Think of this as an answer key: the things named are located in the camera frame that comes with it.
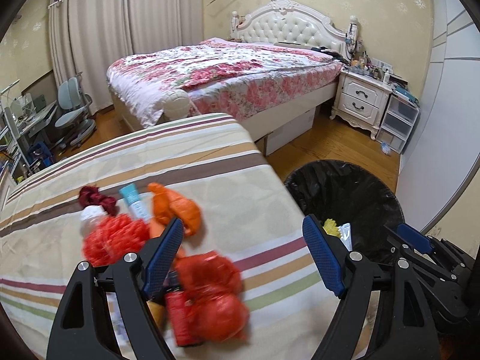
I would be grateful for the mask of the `orange-red foam net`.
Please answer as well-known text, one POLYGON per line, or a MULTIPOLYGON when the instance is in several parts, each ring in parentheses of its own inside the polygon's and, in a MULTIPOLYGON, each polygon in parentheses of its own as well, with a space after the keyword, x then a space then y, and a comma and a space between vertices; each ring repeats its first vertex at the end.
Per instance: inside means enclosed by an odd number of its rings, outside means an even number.
POLYGON ((150 239, 150 228, 142 219, 127 214, 108 216, 83 241, 82 252, 94 267, 111 265, 127 253, 139 252, 150 239))

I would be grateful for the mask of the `red bottle black cap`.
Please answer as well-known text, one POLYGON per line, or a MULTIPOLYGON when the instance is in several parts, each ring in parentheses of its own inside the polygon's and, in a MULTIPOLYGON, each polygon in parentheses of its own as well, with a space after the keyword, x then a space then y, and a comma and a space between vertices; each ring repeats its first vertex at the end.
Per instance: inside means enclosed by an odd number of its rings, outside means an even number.
POLYGON ((168 272, 164 298, 176 345, 179 347, 202 345, 203 342, 191 330, 189 323, 191 304, 176 271, 168 272))

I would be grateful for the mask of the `teal white tube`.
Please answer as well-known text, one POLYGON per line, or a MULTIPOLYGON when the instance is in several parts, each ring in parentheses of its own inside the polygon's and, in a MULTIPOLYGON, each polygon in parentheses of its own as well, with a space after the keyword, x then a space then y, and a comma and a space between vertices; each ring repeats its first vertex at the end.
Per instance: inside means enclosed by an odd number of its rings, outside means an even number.
POLYGON ((120 189, 120 196, 123 198, 129 213, 134 219, 141 219, 148 224, 152 218, 151 212, 147 209, 141 199, 135 184, 128 184, 120 189))

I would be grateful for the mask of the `dark red satin cloth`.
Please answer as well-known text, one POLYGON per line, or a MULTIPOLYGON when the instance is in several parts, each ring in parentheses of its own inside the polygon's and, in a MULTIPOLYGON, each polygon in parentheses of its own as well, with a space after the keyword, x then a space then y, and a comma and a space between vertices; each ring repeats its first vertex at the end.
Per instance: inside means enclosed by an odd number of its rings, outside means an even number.
POLYGON ((78 202, 82 208, 100 206, 109 216, 116 216, 118 213, 117 200, 101 193, 98 187, 93 185, 86 185, 80 189, 78 202))

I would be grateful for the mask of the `red plastic bag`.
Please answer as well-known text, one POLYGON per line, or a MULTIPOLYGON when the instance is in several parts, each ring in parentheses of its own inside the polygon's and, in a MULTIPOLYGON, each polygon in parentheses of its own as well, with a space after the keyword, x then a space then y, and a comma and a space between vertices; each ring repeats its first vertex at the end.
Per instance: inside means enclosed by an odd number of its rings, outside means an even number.
POLYGON ((240 299, 240 271, 231 260, 210 251, 181 258, 174 267, 189 303, 191 336, 213 342, 247 338, 250 313, 240 299))

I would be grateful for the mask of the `orange plastic bag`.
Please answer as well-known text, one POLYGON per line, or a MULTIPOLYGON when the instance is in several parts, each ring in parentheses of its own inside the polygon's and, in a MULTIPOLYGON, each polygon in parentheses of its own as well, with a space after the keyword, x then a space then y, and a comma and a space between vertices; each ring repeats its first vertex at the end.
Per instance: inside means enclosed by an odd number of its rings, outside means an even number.
POLYGON ((162 184, 149 183, 148 189, 152 193, 151 238, 160 236, 174 217, 183 223, 186 237, 194 236, 198 232, 202 225, 202 215, 193 200, 162 184))

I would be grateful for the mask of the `yellow foam net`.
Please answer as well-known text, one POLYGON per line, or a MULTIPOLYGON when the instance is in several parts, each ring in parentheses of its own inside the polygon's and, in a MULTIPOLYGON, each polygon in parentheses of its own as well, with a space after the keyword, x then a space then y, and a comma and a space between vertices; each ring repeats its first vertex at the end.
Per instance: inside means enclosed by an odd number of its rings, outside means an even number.
POLYGON ((323 224, 323 229, 325 233, 330 236, 335 236, 337 238, 340 238, 342 236, 339 227, 336 224, 336 221, 333 219, 326 219, 323 224))

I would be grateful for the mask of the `black lined trash bin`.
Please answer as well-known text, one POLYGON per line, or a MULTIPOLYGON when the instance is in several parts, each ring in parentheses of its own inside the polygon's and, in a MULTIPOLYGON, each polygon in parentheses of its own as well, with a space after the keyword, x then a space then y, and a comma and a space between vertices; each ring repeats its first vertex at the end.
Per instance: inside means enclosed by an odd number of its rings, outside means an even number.
POLYGON ((353 250, 375 263, 390 263, 386 228, 404 222, 394 193, 363 167, 340 160, 317 160, 291 172, 285 186, 305 215, 351 226, 353 250))

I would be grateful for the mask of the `plastic drawer unit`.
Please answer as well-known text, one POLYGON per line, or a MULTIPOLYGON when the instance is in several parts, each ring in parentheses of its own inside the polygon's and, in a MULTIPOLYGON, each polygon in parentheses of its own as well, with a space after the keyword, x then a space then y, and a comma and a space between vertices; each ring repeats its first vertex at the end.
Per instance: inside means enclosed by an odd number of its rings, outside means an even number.
POLYGON ((376 140, 401 155, 419 114, 420 108, 415 103, 394 91, 389 96, 376 140))

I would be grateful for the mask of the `white nightstand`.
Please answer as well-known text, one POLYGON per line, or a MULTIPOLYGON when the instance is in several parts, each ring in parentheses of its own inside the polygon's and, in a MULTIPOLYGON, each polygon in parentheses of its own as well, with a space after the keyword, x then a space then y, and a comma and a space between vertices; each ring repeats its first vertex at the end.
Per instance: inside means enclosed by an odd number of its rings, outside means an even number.
POLYGON ((370 132, 375 141, 392 89, 382 81, 344 68, 338 76, 330 119, 337 116, 353 128, 370 132))

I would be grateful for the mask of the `striped bed sheet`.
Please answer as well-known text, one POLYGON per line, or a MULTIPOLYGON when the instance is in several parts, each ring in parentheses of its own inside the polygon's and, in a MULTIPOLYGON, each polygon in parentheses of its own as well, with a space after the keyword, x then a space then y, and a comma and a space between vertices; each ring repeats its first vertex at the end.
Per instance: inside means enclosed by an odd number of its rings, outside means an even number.
POLYGON ((135 185, 146 205, 156 182, 193 200, 202 229, 183 244, 241 272, 246 340, 175 348, 179 359, 309 359, 338 305, 302 237, 303 213, 248 132, 225 114, 196 116, 97 145, 38 172, 1 206, 1 305, 37 356, 66 285, 83 259, 78 194, 116 196, 135 185))

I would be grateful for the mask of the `study desk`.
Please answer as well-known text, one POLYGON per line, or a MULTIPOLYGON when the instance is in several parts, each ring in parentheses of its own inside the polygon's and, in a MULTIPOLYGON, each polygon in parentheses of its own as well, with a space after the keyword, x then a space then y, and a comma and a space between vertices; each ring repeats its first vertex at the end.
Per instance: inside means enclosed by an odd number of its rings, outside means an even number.
POLYGON ((11 162, 12 171, 22 163, 28 172, 32 172, 33 161, 28 159, 30 141, 50 124, 57 110, 58 105, 54 102, 39 112, 32 109, 30 115, 23 113, 20 119, 16 119, 10 107, 1 106, 1 153, 11 162))

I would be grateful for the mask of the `grey-green desk chair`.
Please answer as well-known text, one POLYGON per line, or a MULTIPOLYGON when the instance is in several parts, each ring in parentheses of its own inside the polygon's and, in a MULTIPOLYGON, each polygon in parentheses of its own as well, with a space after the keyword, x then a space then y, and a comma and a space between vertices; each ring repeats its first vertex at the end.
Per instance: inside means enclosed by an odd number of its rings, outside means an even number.
POLYGON ((64 133, 55 147, 64 152, 69 147, 79 148, 96 129, 96 122, 90 113, 92 97, 81 86, 82 72, 65 80, 58 87, 58 107, 61 116, 55 121, 55 127, 64 133))

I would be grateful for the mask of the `white tufted headboard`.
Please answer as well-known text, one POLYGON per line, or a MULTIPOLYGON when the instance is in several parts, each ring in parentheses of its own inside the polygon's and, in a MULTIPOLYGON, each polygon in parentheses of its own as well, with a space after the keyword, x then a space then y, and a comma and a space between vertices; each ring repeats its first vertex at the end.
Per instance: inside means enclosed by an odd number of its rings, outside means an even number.
POLYGON ((244 16, 234 11, 230 37, 245 43, 326 47, 350 59, 356 52, 358 19, 350 17, 346 31, 334 27, 332 19, 293 0, 272 0, 244 16))

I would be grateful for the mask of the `floral bedspread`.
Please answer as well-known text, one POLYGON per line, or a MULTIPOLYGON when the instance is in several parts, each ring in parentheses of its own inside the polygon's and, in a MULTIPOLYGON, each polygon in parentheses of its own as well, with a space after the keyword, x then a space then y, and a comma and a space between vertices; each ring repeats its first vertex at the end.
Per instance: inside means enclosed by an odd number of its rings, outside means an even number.
POLYGON ((320 51, 214 37, 121 58, 106 78, 141 128, 149 128, 177 91, 187 95, 188 116, 224 112, 242 121, 333 83, 342 67, 320 51))

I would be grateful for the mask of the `beige curtains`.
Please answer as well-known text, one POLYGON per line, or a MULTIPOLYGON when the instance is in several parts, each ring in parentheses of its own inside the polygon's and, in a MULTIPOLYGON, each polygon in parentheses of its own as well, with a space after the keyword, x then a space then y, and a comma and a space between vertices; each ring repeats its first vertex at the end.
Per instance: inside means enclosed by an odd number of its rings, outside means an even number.
POLYGON ((48 10, 55 81, 80 74, 92 114, 112 105, 112 63, 203 38, 203 0, 50 0, 48 10))

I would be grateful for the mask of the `white bed frame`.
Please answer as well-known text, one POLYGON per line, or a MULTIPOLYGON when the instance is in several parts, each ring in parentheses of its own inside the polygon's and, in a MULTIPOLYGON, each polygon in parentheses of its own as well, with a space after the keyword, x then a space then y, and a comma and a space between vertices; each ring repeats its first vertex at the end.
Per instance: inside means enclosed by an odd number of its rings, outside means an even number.
POLYGON ((334 81, 240 121, 240 125, 247 130, 255 143, 263 144, 263 154, 270 155, 310 130, 317 108, 334 98, 337 88, 338 82, 334 81))

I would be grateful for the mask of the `white round bed post knob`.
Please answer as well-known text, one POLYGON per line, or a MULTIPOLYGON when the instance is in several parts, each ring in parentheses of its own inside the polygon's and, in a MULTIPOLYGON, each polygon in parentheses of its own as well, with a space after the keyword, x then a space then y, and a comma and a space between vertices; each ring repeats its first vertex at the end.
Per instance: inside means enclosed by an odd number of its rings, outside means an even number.
POLYGON ((163 97, 163 113, 169 120, 184 119, 191 108, 191 100, 182 89, 168 91, 163 97))

